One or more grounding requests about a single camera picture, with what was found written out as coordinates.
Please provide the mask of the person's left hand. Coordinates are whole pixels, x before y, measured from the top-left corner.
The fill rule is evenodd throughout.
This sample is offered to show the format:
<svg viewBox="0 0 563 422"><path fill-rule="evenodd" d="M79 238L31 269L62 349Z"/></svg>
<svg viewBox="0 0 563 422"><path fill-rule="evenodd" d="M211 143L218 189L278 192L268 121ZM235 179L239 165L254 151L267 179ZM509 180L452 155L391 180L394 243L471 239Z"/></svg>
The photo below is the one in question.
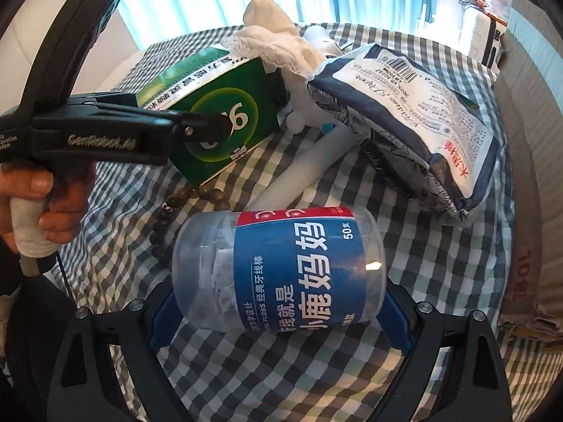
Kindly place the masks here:
<svg viewBox="0 0 563 422"><path fill-rule="evenodd" d="M88 199L94 186L95 164L82 173L67 177L55 186L53 175L43 169L22 163L1 165L1 240L13 254L18 254L12 228L12 198L50 199L48 208L38 219L45 238L55 244L68 244L77 237L80 222L88 210Z"/></svg>

